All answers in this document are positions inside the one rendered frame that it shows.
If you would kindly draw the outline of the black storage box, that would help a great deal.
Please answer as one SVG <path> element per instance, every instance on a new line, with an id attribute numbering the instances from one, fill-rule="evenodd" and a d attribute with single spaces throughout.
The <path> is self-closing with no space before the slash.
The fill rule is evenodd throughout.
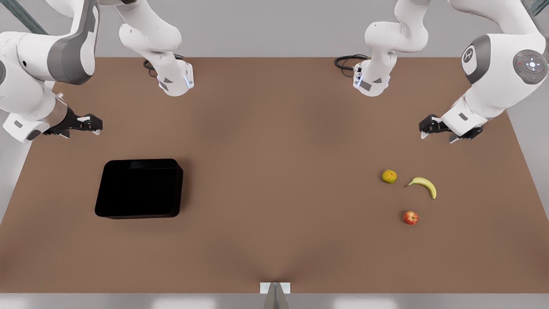
<path id="1" fill-rule="evenodd" d="M 183 180 L 184 170 L 174 159 L 108 161 L 95 214 L 110 219 L 176 217 Z"/>

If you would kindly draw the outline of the yellow banana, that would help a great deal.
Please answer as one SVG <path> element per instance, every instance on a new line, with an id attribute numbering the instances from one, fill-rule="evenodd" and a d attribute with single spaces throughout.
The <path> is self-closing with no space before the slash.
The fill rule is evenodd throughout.
<path id="1" fill-rule="evenodd" d="M 405 187 L 409 187 L 409 186 L 415 185 L 415 184 L 422 185 L 425 188 L 427 188 L 427 190 L 429 191 L 429 193 L 431 194 L 431 197 L 433 199 L 435 199 L 437 197 L 436 187 L 428 179 L 423 178 L 423 177 L 415 177 L 408 184 L 406 184 Z"/>

